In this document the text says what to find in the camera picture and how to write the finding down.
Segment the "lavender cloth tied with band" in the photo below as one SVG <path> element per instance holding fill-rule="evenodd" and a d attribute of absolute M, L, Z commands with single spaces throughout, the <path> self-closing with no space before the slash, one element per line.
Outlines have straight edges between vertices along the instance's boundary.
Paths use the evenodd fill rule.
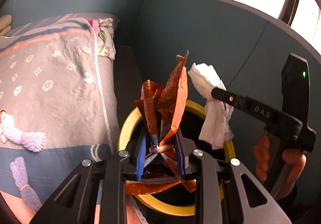
<path fill-rule="evenodd" d="M 44 133 L 24 133 L 14 126 L 13 116 L 4 110 L 1 111 L 0 119 L 0 135 L 3 143 L 10 140 L 17 145 L 23 145 L 26 149 L 33 152 L 40 152 L 42 150 L 46 138 Z"/>
<path fill-rule="evenodd" d="M 18 157 L 11 162 L 10 169 L 15 184 L 20 190 L 22 201 L 30 210 L 37 212 L 42 204 L 36 192 L 28 184 L 28 174 L 23 157 Z"/>

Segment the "white cloth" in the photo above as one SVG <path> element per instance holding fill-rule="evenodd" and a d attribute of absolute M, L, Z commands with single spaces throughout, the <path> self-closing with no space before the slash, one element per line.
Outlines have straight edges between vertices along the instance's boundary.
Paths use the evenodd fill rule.
<path fill-rule="evenodd" d="M 211 91 L 214 87 L 226 90 L 213 66 L 206 64 L 192 65 L 188 75 L 196 90 L 207 99 L 206 118 L 199 135 L 199 140 L 212 145 L 212 149 L 223 148 L 224 142 L 230 142 L 234 135 L 229 127 L 233 107 L 222 101 L 213 100 Z"/>
<path fill-rule="evenodd" d="M 13 116 L 6 113 L 2 112 L 0 115 L 0 138 L 3 143 L 7 142 L 7 138 L 4 136 L 4 127 L 6 128 L 12 128 L 14 127 L 14 120 Z"/>

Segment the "yellow trash can rim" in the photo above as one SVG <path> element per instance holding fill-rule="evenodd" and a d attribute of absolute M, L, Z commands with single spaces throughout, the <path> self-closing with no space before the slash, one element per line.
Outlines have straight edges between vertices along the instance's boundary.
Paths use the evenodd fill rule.
<path fill-rule="evenodd" d="M 197 116 L 201 117 L 205 120 L 206 113 L 203 106 L 197 104 L 194 101 L 186 100 L 186 111 L 192 112 Z M 128 142 L 131 139 L 134 129 L 142 120 L 142 114 L 139 112 L 138 108 L 136 107 L 126 118 L 123 127 L 120 131 L 119 141 L 118 141 L 118 151 L 125 150 Z M 224 154 L 225 160 L 229 161 L 232 158 L 235 158 L 235 150 L 232 142 L 228 142 L 224 144 Z M 223 198 L 223 189 L 220 187 L 220 196 L 221 199 Z M 173 215 L 173 216 L 192 216 L 195 213 L 195 206 L 174 206 L 170 204 L 166 204 L 150 194 L 145 195 L 135 195 L 135 197 L 143 203 L 145 206 L 149 207 L 152 210 L 157 212 Z"/>

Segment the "blue stripe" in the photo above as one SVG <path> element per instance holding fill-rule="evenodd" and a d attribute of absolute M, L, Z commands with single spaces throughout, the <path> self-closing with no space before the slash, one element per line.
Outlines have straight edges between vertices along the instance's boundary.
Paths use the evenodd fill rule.
<path fill-rule="evenodd" d="M 79 26 L 66 26 L 66 27 L 63 27 L 63 28 L 52 28 L 52 29 L 48 29 L 48 30 L 45 30 L 45 31 L 37 32 L 37 33 L 31 34 L 31 35 L 21 36 L 21 37 L 19 37 L 17 40 L 15 40 L 15 41 L 12 42 L 11 44 L 9 44 L 8 46 L 3 47 L 3 48 L 0 48 L 0 53 L 3 52 L 3 51 L 5 51 L 6 49 L 9 49 L 10 47 L 14 46 L 15 44 L 17 44 L 17 43 L 19 43 L 19 42 L 32 39 L 32 38 L 34 38 L 34 37 L 36 37 L 36 36 L 46 35 L 46 34 L 52 34 L 52 33 L 59 33 L 59 32 L 66 31 L 66 30 L 71 29 L 71 28 L 82 29 L 82 30 L 89 30 L 89 29 L 90 29 L 90 25 L 88 25 L 88 24 L 81 24 L 80 27 L 79 27 Z"/>
<path fill-rule="evenodd" d="M 44 203 L 52 192 L 62 183 L 76 166 L 86 158 L 93 159 L 90 154 L 91 145 L 44 149 L 39 153 L 28 150 L 0 148 L 0 190 L 21 198 L 15 185 L 10 163 L 22 156 L 25 160 L 29 185 L 35 190 Z M 104 160 L 110 156 L 107 144 L 101 144 L 98 156 Z"/>

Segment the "human hand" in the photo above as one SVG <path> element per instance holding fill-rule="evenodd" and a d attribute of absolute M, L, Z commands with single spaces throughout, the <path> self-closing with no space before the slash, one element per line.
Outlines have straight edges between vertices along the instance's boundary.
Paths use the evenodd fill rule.
<path fill-rule="evenodd" d="M 265 181 L 267 178 L 270 160 L 269 136 L 260 136 L 258 139 L 258 144 L 254 147 L 253 152 L 255 158 L 257 159 L 256 175 L 260 180 Z M 276 200 L 285 198 L 290 194 L 296 180 L 301 175 L 307 160 L 304 153 L 298 149 L 287 149 L 283 151 L 282 158 L 286 163 L 292 164 L 292 169 L 284 184 L 281 186 L 279 193 L 275 197 Z"/>

